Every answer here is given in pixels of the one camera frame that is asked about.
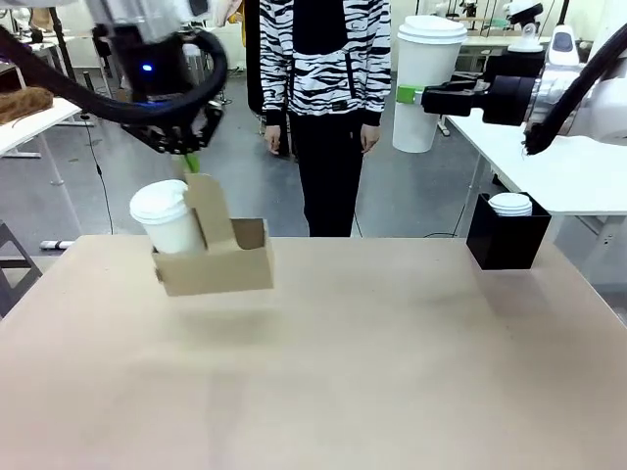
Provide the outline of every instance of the cardboard carrier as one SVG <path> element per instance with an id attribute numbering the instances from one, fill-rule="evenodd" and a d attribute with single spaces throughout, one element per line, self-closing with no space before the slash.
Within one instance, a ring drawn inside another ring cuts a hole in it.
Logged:
<path id="1" fill-rule="evenodd" d="M 169 296 L 252 291 L 273 287 L 273 256 L 260 218 L 231 219 L 219 183 L 207 174 L 185 175 L 185 204 L 195 213 L 207 250 L 153 252 L 157 277 Z"/>

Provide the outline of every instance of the zebra print jacket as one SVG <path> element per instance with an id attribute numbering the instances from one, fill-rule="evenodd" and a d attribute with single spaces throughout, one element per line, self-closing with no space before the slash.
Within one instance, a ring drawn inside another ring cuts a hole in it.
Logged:
<path id="1" fill-rule="evenodd" d="M 389 0 L 261 0 L 261 69 L 268 125 L 362 111 L 378 125 L 390 93 Z"/>

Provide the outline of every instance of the giant paper cup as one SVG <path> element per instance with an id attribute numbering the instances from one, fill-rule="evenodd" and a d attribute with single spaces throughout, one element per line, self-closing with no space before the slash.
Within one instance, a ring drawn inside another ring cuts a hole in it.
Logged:
<path id="1" fill-rule="evenodd" d="M 467 31 L 463 24 L 444 18 L 405 18 L 399 29 L 398 84 L 422 87 L 449 81 Z M 393 145 L 413 154 L 428 152 L 433 145 L 438 116 L 429 115 L 419 103 L 396 104 Z"/>

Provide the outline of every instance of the black cable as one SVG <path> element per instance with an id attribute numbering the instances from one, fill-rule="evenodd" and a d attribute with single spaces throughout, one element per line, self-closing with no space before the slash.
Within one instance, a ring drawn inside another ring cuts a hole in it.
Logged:
<path id="1" fill-rule="evenodd" d="M 547 17 L 545 18 L 545 22 L 542 24 L 542 27 L 540 28 L 540 33 L 538 34 L 540 37 L 542 37 L 542 33 L 545 30 L 545 26 L 549 22 L 549 17 L 551 16 L 551 12 L 553 11 L 553 6 L 554 5 L 555 5 L 555 0 L 553 0 L 553 3 L 551 4 L 551 7 L 549 8 L 549 12 L 547 13 Z"/>
<path id="2" fill-rule="evenodd" d="M 461 218 L 463 217 L 463 212 L 466 210 L 466 204 L 463 205 L 463 207 L 461 208 L 461 212 L 459 213 L 459 217 L 458 217 L 458 223 L 455 224 L 455 229 L 453 230 L 453 233 L 451 232 L 433 232 L 430 233 L 429 235 L 425 235 L 422 238 L 431 238 L 435 235 L 447 235 L 451 238 L 455 238 L 456 234 L 458 233 L 458 228 L 459 228 L 459 223 L 461 222 Z"/>
<path id="3" fill-rule="evenodd" d="M 627 24 L 616 31 L 581 71 L 542 123 L 534 124 L 526 133 L 525 147 L 529 155 L 544 152 L 553 143 L 570 114 L 586 93 L 627 49 Z"/>
<path id="4" fill-rule="evenodd" d="M 561 13 L 559 14 L 559 20 L 557 24 L 566 24 L 566 14 L 568 13 L 568 5 L 570 4 L 570 0 L 563 0 L 564 3 L 561 5 Z"/>
<path id="5" fill-rule="evenodd" d="M 87 123 L 87 121 L 85 121 L 85 129 L 87 129 L 87 136 L 89 137 L 89 148 L 91 149 L 91 156 L 93 157 L 94 163 L 96 164 L 96 171 L 98 172 L 98 176 L 100 176 L 103 193 L 105 193 L 105 204 L 107 205 L 107 215 L 109 216 L 109 227 L 111 228 L 111 234 L 114 235 L 114 220 L 111 217 L 111 207 L 109 206 L 109 194 L 107 193 L 107 185 L 105 184 L 105 178 L 102 175 L 102 168 L 98 164 L 98 159 L 96 159 L 96 153 L 94 152 L 94 143 L 91 140 L 91 132 L 89 131 L 89 124 Z"/>
<path id="6" fill-rule="evenodd" d="M 456 233 L 458 233 L 459 223 L 461 222 L 461 217 L 463 216 L 463 212 L 465 210 L 466 210 L 466 204 L 463 205 L 463 207 L 461 208 L 461 212 L 459 213 L 458 223 L 455 224 L 455 229 L 453 230 L 453 237 L 455 237 Z"/>
<path id="7" fill-rule="evenodd" d="M 357 229 L 360 232 L 360 237 L 363 238 L 363 232 L 362 232 L 362 226 L 360 225 L 360 220 L 357 218 L 357 213 L 354 212 L 355 214 L 355 224 L 357 225 Z"/>
<path id="8" fill-rule="evenodd" d="M 55 95 L 67 99 L 88 113 L 112 122 L 132 125 L 169 124 L 173 119 L 180 120 L 181 117 L 189 117 L 192 120 L 199 109 L 222 89 L 228 75 L 228 64 L 220 42 L 212 34 L 200 30 L 191 43 L 212 57 L 214 72 L 200 85 L 173 100 L 163 103 L 130 104 L 96 95 L 62 73 L 51 69 L 13 37 L 11 32 L 0 26 L 2 54 L 18 66 L 25 76 L 45 83 L 45 87 Z"/>

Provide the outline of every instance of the brown object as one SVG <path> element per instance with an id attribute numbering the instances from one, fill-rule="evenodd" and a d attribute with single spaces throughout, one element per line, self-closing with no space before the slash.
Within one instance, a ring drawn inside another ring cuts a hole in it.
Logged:
<path id="1" fill-rule="evenodd" d="M 172 299 L 80 238 L 0 322 L 0 468 L 624 468 L 627 331 L 554 247 L 272 246 L 273 291 Z"/>
<path id="2" fill-rule="evenodd" d="M 53 98 L 48 90 L 37 87 L 0 95 L 0 124 L 49 110 Z"/>
<path id="3" fill-rule="evenodd" d="M 52 32 L 53 23 L 50 11 L 47 8 L 33 8 L 30 25 L 38 27 L 46 32 Z"/>
<path id="4" fill-rule="evenodd" d="M 198 218 L 207 251 L 154 252 L 157 277 L 170 296 L 270 289 L 272 250 L 262 219 L 230 219 L 219 183 L 207 174 L 185 175 L 185 204 Z"/>

